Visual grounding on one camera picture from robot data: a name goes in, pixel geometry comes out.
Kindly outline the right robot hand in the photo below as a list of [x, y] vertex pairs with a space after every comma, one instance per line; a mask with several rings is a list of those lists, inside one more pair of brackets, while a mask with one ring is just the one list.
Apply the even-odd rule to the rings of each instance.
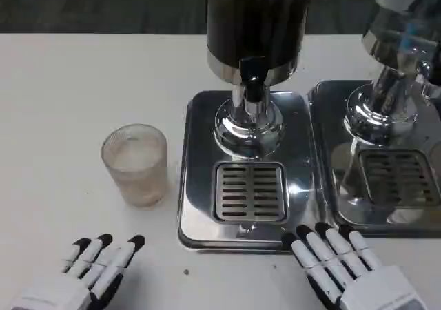
[[384, 265], [359, 231], [319, 222], [283, 234], [290, 251], [326, 309], [426, 309], [397, 265]]

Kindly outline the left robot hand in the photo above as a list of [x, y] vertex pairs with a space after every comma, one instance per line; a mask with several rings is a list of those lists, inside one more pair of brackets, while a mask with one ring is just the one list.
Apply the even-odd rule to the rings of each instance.
[[8, 308], [106, 309], [145, 237], [137, 234], [118, 247], [112, 247], [112, 241], [111, 234], [76, 240], [62, 257], [59, 270], [37, 278]]

